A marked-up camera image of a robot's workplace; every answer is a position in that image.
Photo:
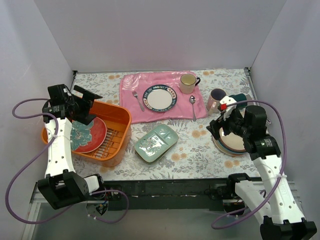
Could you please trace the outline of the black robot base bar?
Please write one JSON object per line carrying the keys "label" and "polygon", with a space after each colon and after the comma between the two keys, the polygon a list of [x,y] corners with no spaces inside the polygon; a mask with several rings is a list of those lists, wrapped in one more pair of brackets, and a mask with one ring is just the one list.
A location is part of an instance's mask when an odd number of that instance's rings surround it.
{"label": "black robot base bar", "polygon": [[227,178],[109,180],[108,190],[124,192],[130,210],[207,209],[231,212],[245,207],[230,193]]}

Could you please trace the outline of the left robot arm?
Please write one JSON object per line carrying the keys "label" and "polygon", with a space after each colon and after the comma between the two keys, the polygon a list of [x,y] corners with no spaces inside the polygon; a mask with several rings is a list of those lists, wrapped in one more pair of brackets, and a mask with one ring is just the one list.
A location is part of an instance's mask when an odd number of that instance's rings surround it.
{"label": "left robot arm", "polygon": [[74,89],[82,97],[72,94],[65,84],[49,86],[49,100],[42,107],[48,157],[44,178],[38,181],[38,190],[55,210],[84,202],[90,195],[101,200],[107,193],[98,173],[81,177],[73,166],[72,123],[91,124],[96,115],[90,114],[90,109],[94,101],[101,98],[78,85]]}

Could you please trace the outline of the cream plate dark red rim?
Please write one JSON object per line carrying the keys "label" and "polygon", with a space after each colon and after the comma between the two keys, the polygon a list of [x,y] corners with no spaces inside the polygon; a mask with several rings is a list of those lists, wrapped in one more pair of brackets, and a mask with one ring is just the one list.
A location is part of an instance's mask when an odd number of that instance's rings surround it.
{"label": "cream plate dark red rim", "polygon": [[219,134],[220,139],[216,140],[213,136],[211,139],[220,152],[233,157],[247,153],[241,137],[233,134],[232,132],[225,135],[223,128],[220,128]]}

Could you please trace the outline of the red and teal floral plate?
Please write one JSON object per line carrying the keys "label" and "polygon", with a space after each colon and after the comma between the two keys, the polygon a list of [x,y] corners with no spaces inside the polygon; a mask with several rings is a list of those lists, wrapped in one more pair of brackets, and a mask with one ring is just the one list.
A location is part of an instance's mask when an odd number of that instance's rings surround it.
{"label": "red and teal floral plate", "polygon": [[90,153],[102,145],[106,135],[107,126],[99,117],[96,117],[88,125],[73,121],[70,133],[71,150],[81,154]]}

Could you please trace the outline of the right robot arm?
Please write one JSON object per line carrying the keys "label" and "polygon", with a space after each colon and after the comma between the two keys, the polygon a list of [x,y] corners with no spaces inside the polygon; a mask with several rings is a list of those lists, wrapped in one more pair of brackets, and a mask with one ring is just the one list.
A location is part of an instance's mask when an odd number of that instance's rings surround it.
{"label": "right robot arm", "polygon": [[259,231],[264,240],[309,240],[317,233],[313,221],[306,220],[298,207],[287,177],[284,174],[285,155],[281,153],[277,141],[267,133],[267,114],[263,107],[250,105],[245,113],[233,107],[212,120],[207,130],[219,140],[220,132],[233,133],[242,138],[243,145],[257,168],[266,196],[255,190],[250,177],[245,173],[235,173],[228,177],[227,195],[232,199],[241,198],[250,209],[250,215],[259,223]]}

